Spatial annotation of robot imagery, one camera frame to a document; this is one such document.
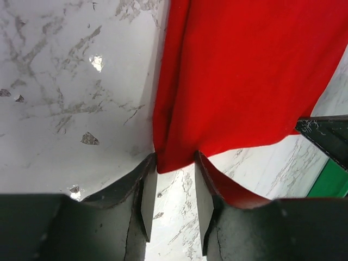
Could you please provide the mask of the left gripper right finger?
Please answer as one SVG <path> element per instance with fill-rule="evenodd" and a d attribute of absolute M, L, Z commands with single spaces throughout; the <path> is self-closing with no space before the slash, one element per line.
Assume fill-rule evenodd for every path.
<path fill-rule="evenodd" d="M 195 153 L 202 254 L 208 260 L 347 260 L 346 198 L 268 200 Z"/>

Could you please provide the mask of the plain red t-shirt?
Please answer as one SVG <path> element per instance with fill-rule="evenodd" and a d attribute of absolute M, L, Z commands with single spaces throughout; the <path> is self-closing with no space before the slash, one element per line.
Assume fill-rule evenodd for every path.
<path fill-rule="evenodd" d="M 347 1 L 171 1 L 153 112 L 159 173 L 294 134 L 347 47 Z"/>

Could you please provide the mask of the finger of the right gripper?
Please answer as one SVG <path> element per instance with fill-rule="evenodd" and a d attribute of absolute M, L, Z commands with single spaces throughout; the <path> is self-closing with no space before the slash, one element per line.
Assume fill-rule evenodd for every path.
<path fill-rule="evenodd" d="M 295 129 L 347 171 L 347 116 L 301 118 Z"/>

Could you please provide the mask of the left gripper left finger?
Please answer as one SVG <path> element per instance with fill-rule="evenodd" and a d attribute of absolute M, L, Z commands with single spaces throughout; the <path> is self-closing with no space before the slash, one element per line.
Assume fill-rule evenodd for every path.
<path fill-rule="evenodd" d="M 1 194 L 1 260 L 144 260 L 156 197 L 156 155 L 76 201 Z"/>

